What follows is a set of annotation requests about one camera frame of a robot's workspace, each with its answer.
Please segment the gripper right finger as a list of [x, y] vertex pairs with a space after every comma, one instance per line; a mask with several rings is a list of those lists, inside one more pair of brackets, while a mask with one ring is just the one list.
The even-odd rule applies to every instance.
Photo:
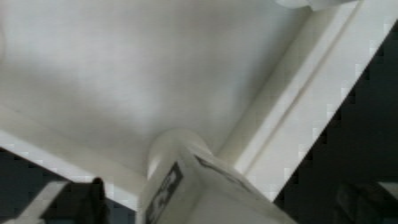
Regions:
[[398, 182], [339, 185], [333, 224], [398, 224]]

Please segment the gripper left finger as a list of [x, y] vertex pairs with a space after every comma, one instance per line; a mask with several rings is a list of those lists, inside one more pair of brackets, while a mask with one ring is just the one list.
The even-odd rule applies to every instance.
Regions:
[[104, 183], [51, 181], [13, 224], [108, 224]]

